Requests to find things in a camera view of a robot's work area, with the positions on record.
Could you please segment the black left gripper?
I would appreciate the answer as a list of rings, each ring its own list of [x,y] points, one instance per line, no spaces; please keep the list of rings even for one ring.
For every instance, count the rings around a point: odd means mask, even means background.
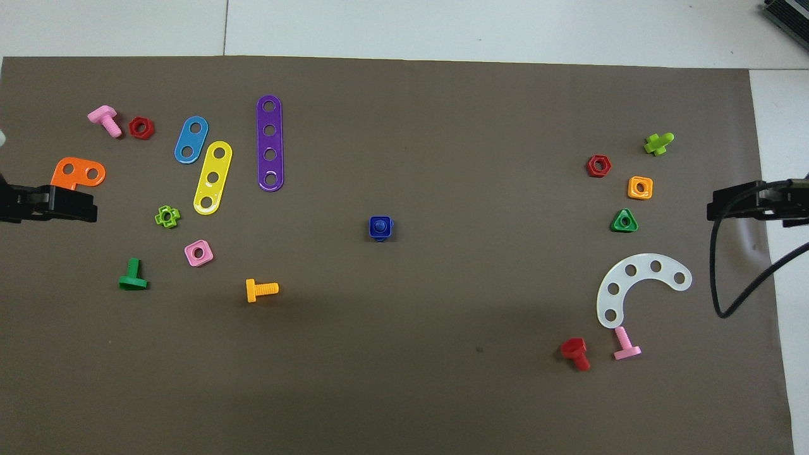
[[[50,209],[50,215],[46,212],[49,205],[55,205]],[[1,184],[2,222],[20,224],[23,220],[64,219],[95,224],[97,214],[92,194],[57,185]]]

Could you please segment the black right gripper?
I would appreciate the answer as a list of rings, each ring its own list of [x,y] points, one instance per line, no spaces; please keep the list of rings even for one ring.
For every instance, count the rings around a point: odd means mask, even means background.
[[[715,221],[720,215],[724,215],[723,219],[780,220],[784,228],[808,224],[807,178],[786,179],[781,181],[781,185],[762,191],[761,201],[765,205],[740,202],[726,208],[732,198],[764,184],[764,181],[751,181],[714,191],[713,202],[706,205],[706,219]]]

